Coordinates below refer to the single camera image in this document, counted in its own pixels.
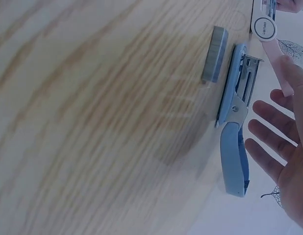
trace wood grain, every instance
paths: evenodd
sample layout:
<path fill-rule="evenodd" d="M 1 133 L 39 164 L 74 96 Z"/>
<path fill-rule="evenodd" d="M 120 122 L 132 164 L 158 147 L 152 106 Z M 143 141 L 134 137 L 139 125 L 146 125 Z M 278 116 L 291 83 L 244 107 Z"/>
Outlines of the wood grain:
<path fill-rule="evenodd" d="M 0 235 L 185 234 L 221 176 L 213 123 L 251 10 L 0 0 Z M 229 43 L 203 85 L 214 25 Z"/>

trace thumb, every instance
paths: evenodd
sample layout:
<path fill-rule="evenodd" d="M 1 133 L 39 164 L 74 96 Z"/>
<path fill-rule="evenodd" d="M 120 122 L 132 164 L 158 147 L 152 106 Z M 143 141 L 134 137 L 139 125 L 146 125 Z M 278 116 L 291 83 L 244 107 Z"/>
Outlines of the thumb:
<path fill-rule="evenodd" d="M 285 75 L 285 79 L 294 89 L 294 92 L 299 88 L 303 88 L 303 69 L 294 64 L 292 58 L 288 55 L 284 55 L 281 58 L 282 72 Z"/>

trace stapler handle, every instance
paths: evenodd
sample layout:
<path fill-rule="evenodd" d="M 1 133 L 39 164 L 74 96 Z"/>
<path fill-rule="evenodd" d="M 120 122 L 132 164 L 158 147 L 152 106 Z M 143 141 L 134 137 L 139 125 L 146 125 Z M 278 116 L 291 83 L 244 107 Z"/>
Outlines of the stapler handle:
<path fill-rule="evenodd" d="M 244 147 L 243 130 L 228 122 L 221 133 L 221 163 L 227 193 L 244 197 L 249 185 L 249 163 Z"/>

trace finger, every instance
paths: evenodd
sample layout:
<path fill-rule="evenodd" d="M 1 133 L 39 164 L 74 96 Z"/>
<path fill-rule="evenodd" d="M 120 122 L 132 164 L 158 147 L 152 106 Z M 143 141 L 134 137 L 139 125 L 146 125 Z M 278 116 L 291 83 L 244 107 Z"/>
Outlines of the finger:
<path fill-rule="evenodd" d="M 301 8 L 299 6 L 297 6 L 297 4 L 295 4 L 293 1 L 278 0 L 277 1 L 277 10 L 298 13 L 301 10 Z"/>
<path fill-rule="evenodd" d="M 282 70 L 294 92 L 303 89 L 303 69 L 294 64 L 292 58 L 288 55 L 282 57 Z"/>
<path fill-rule="evenodd" d="M 272 158 L 256 141 L 248 139 L 245 141 L 246 150 L 257 164 L 278 184 L 280 174 L 283 170 L 277 160 Z"/>
<path fill-rule="evenodd" d="M 257 115 L 281 131 L 286 137 L 295 143 L 300 142 L 297 126 L 292 118 L 261 100 L 254 103 L 253 110 Z"/>
<path fill-rule="evenodd" d="M 284 160 L 288 162 L 292 159 L 296 147 L 289 141 L 275 134 L 267 126 L 254 119 L 249 122 L 249 130 Z"/>
<path fill-rule="evenodd" d="M 277 89 L 271 92 L 270 98 L 277 105 L 293 112 L 293 96 L 284 97 L 283 92 Z"/>

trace stapler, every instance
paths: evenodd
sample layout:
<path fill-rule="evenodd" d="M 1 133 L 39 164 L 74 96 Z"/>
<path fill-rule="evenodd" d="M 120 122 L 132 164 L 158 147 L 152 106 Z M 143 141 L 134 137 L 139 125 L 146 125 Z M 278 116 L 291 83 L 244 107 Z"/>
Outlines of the stapler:
<path fill-rule="evenodd" d="M 203 83 L 216 83 L 227 44 L 227 31 L 215 27 L 202 74 Z M 247 55 L 247 46 L 234 47 L 227 81 L 215 126 L 223 128 L 220 153 L 224 183 L 228 194 L 244 197 L 249 186 L 249 163 L 244 147 L 243 123 L 253 93 L 261 59 Z"/>

